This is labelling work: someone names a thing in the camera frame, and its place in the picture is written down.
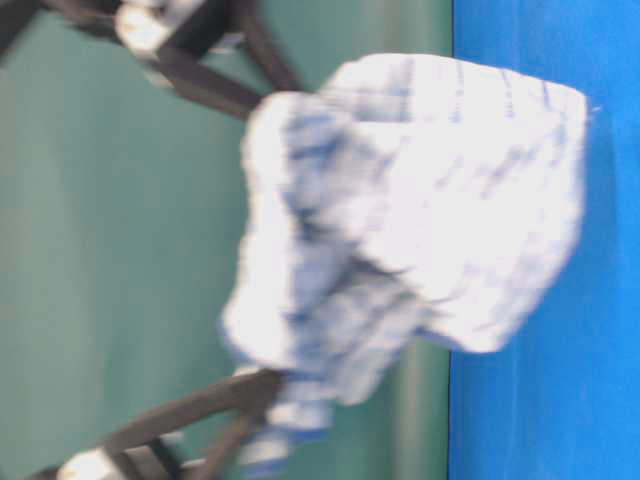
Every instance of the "blue and white checkered cloth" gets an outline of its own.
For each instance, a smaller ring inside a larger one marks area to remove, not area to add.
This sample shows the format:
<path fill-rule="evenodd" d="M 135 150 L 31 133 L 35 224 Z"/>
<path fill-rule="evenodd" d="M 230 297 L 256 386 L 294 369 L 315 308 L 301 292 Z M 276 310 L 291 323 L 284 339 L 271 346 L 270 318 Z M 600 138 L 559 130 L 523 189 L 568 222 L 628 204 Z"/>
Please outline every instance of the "blue and white checkered cloth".
<path fill-rule="evenodd" d="M 429 55 L 373 55 L 252 115 L 250 218 L 223 332 L 289 372 L 245 451 L 281 468 L 367 398 L 415 336 L 500 349 L 579 237 L 588 114 L 577 91 Z"/>

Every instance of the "black bar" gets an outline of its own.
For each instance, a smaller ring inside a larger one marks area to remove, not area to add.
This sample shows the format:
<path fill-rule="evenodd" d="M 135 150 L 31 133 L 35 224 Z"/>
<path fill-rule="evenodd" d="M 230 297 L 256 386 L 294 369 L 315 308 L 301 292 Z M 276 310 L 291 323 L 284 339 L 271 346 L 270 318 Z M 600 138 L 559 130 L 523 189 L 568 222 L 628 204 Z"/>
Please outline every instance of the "black bar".
<path fill-rule="evenodd" d="M 38 10 L 39 0 L 10 0 L 0 6 L 0 62 Z"/>
<path fill-rule="evenodd" d="M 154 67 L 181 97 L 205 107 L 246 119 L 262 101 L 249 88 L 200 65 L 171 48 L 163 48 Z"/>
<path fill-rule="evenodd" d="M 281 56 L 274 36 L 260 20 L 256 0 L 235 0 L 234 20 L 245 34 L 247 53 L 279 91 L 301 91 L 302 83 Z"/>

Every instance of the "white cloth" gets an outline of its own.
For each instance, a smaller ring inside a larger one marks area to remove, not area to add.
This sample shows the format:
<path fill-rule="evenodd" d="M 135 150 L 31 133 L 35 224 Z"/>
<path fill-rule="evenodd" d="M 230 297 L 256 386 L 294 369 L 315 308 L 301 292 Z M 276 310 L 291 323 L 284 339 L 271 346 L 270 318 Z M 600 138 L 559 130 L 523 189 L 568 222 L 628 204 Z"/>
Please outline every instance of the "white cloth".
<path fill-rule="evenodd" d="M 500 349 L 579 237 L 587 123 L 571 88 L 430 55 L 269 96 L 244 141 L 223 332 L 242 365 L 290 381 L 248 461 L 328 427 L 332 400 L 364 400 L 416 334 Z"/>

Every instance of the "blue backdrop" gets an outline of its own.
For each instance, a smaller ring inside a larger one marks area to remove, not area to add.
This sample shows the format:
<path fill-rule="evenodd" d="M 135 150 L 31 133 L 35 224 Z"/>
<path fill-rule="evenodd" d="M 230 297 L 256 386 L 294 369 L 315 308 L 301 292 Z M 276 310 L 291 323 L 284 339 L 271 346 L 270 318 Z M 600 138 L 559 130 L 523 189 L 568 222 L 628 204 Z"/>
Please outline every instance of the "blue backdrop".
<path fill-rule="evenodd" d="M 450 478 L 640 472 L 640 2 L 457 0 L 458 58 L 564 83 L 597 108 L 582 243 L 504 351 L 455 354 Z"/>

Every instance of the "crumpled fabric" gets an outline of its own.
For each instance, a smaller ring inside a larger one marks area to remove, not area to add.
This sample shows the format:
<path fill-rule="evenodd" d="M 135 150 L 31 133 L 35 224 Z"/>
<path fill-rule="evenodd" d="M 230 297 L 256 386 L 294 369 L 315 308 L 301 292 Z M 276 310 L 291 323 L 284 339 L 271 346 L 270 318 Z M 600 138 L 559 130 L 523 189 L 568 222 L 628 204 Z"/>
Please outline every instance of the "crumpled fabric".
<path fill-rule="evenodd" d="M 222 334 L 239 371 L 287 382 L 250 473 L 321 438 L 413 338 L 505 345 L 579 239 L 588 118 L 574 89 L 431 55 L 367 56 L 262 102 Z"/>

